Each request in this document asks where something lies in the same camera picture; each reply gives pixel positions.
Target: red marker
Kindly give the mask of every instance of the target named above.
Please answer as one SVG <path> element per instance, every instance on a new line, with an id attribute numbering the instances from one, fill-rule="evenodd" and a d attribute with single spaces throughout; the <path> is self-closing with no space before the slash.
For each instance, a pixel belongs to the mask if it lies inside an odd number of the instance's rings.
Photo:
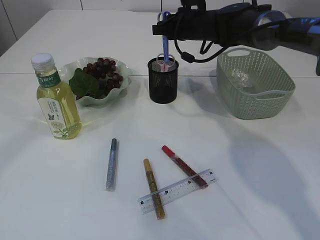
<path id="1" fill-rule="evenodd" d="M 180 157 L 178 157 L 173 151 L 171 151 L 170 148 L 168 148 L 166 145 L 164 145 L 162 147 L 162 151 L 164 151 L 165 154 L 167 154 L 167 156 L 169 158 L 171 158 L 172 161 L 174 161 L 175 164 L 178 165 L 179 168 L 182 169 L 182 171 L 184 171 L 189 177 L 196 175 L 197 173 L 195 171 L 192 170 L 191 167 L 189 167 Z M 198 184 L 202 189 L 205 189 L 206 187 L 208 187 L 208 184 L 206 183 L 206 181 L 200 177 L 200 176 L 196 176 L 193 178 L 193 180 L 195 181 L 196 184 Z"/>

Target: ruler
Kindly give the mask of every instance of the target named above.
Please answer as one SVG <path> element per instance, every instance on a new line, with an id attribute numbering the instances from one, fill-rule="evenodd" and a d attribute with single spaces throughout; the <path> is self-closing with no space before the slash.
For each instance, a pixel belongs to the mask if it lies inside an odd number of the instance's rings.
<path id="1" fill-rule="evenodd" d="M 216 183 L 218 181 L 216 175 L 211 169 L 207 169 L 196 175 L 187 177 L 186 179 L 178 181 L 158 191 L 139 198 L 138 204 L 141 208 L 142 213 L 146 214 L 155 210 L 154 201 L 152 199 L 153 195 L 155 194 L 159 194 L 161 197 L 162 205 L 166 205 L 173 202 L 174 200 L 182 198 L 183 196 L 201 189 L 200 186 L 193 180 L 197 176 L 200 176 L 203 180 L 205 180 L 208 185 Z"/>

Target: wall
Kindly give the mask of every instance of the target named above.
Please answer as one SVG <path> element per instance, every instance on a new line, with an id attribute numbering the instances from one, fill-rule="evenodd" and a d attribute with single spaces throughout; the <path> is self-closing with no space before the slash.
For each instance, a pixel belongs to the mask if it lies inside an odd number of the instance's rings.
<path id="1" fill-rule="evenodd" d="M 16 42 L 5 9 L 0 1 L 0 56 Z"/>
<path id="2" fill-rule="evenodd" d="M 177 11 L 180 0 L 0 0 L 0 55 L 22 37 L 39 19 L 53 9 L 130 10 L 135 12 Z M 206 0 L 207 10 L 219 9 L 241 0 Z M 320 0 L 258 0 L 293 17 L 319 17 Z"/>
<path id="3" fill-rule="evenodd" d="M 206 0 L 206 9 L 220 9 L 241 0 Z M 272 9 L 287 12 L 293 17 L 320 17 L 320 0 L 257 0 L 258 4 L 272 4 Z M 176 12 L 180 0 L 162 0 L 163 10 Z"/>
<path id="4" fill-rule="evenodd" d="M 82 0 L 84 10 L 161 12 L 161 0 Z"/>
<path id="5" fill-rule="evenodd" d="M 80 0 L 2 0 L 19 39 L 52 9 L 81 10 Z"/>

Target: pen holder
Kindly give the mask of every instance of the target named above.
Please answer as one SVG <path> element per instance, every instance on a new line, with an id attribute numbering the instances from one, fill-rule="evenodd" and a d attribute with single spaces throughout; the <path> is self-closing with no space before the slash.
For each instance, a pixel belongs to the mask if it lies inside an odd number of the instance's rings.
<path id="1" fill-rule="evenodd" d="M 149 68 L 149 96 L 152 101 L 158 104 L 168 104 L 177 97 L 178 90 L 178 67 L 179 63 L 169 58 L 168 71 L 161 72 L 161 65 L 164 58 L 153 58 L 148 62 Z"/>

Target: bottle label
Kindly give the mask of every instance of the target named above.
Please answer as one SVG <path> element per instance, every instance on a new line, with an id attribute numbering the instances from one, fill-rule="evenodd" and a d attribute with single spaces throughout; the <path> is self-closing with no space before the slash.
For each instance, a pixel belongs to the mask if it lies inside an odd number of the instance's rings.
<path id="1" fill-rule="evenodd" d="M 38 81 L 41 87 L 51 88 L 60 83 L 61 79 L 58 72 L 56 71 L 54 74 L 51 74 L 49 76 L 38 76 Z"/>
<path id="2" fill-rule="evenodd" d="M 38 102 L 53 136 L 64 139 L 69 138 L 59 102 L 49 97 L 39 98 Z"/>

